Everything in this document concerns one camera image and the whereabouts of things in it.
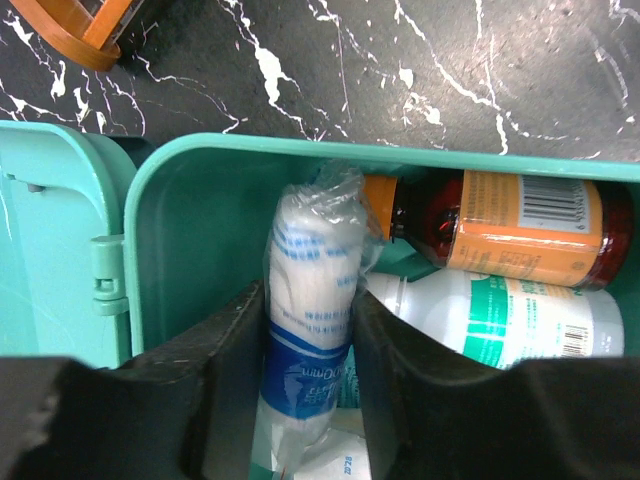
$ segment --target box hinge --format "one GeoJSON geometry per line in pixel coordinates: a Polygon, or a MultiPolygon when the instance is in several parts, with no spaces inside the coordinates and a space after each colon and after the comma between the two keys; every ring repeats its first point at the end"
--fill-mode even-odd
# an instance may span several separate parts
{"type": "Polygon", "coordinates": [[[124,235],[91,239],[93,309],[96,315],[107,317],[129,311],[123,245],[124,235]]]}

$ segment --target black marble surface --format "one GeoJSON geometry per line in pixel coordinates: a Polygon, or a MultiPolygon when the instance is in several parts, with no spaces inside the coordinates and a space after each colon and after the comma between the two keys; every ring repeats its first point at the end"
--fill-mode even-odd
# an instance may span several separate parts
{"type": "Polygon", "coordinates": [[[156,20],[96,74],[0,0],[0,118],[155,144],[209,131],[640,159],[640,0],[176,0],[156,20]]]}

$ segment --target gauze roll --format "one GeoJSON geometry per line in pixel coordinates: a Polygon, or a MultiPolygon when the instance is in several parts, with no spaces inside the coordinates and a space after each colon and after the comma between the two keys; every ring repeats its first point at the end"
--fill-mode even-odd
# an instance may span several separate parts
{"type": "Polygon", "coordinates": [[[351,344],[351,303],[366,251],[362,174],[330,163],[281,197],[267,246],[269,344],[259,419],[277,478],[327,429],[351,344]]]}

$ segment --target orange bottle cap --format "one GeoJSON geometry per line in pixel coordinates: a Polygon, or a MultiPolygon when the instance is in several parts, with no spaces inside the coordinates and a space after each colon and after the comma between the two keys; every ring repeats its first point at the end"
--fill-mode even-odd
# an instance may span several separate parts
{"type": "Polygon", "coordinates": [[[384,175],[365,175],[364,178],[364,193],[378,217],[385,240],[389,240],[398,179],[384,175]]]}

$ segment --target teal plastic box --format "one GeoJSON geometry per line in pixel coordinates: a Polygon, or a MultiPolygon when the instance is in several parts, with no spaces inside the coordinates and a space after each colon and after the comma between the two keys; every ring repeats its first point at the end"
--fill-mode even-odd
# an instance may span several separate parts
{"type": "MultiPolygon", "coordinates": [[[[330,158],[393,175],[447,167],[619,180],[640,205],[640,165],[630,163],[196,134],[136,171],[107,137],[0,121],[0,354],[116,367],[173,338],[262,276],[282,188],[330,158]]],[[[630,354],[640,352],[635,238],[609,288],[630,354]]],[[[380,266],[432,268],[402,242],[380,266]]]]}

